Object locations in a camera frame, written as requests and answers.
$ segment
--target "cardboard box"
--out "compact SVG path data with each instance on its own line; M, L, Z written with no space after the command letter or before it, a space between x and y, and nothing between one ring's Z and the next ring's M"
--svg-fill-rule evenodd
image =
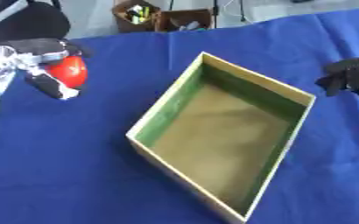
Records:
M205 10L168 10L156 14L155 32L173 32L180 26L188 25L193 21L199 22L200 28L208 30L211 28L212 15Z
M146 19L141 24L133 24L126 18L126 11L137 4L150 7L150 18ZM111 11L116 18L119 32L153 32L154 24L152 18L155 13L160 11L160 8L143 0L127 0L116 4Z
M230 223L244 223L314 100L203 52L127 137Z

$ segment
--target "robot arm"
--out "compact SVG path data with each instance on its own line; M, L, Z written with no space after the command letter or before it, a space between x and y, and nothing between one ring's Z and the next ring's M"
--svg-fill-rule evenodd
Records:
M27 72L27 82L53 98L67 100L79 95L79 88L67 85L65 80L48 73L44 68L56 66L70 56L88 56L88 53L78 45L55 38L0 43L0 96L18 69Z

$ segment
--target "floor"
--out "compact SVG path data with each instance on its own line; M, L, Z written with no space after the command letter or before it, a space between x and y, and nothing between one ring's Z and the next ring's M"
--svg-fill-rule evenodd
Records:
M68 38L83 38L116 34L116 22L110 9L115 1L123 0L60 0L63 10L68 15L72 30ZM170 0L147 0L161 9L169 8ZM218 0L221 15L218 17L218 27L246 25L240 21L240 0ZM273 18L290 15L335 11L359 8L359 0L313 0L307 3L291 3L290 0L242 0L245 15L251 22L260 22ZM174 9L210 8L213 0L175 0ZM7 12L12 13L25 6L25 1L19 1Z

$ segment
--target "cable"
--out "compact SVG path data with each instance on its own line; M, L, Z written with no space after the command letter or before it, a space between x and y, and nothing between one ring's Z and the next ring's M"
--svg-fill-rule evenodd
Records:
M228 11L227 7L229 7L229 5L231 5L235 0L230 0L228 1L224 6L223 6L223 12L225 12L225 14L229 15L229 16L232 16L232 17L240 17L241 18L241 21L244 22L243 20L247 21L248 23L250 24L253 24L253 20L249 19L248 17L246 17L243 13L243 2L242 0L240 0L240 6L242 5L242 11L241 13L243 14L232 14Z

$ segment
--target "blue fabric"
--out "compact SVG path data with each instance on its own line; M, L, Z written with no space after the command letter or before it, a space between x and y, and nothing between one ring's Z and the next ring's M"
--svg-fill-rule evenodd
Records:
M56 101L19 78L0 103L0 224L225 223L124 137L201 51L318 96L250 223L359 223L359 96L314 85L359 57L359 10L80 42L95 51L83 96Z

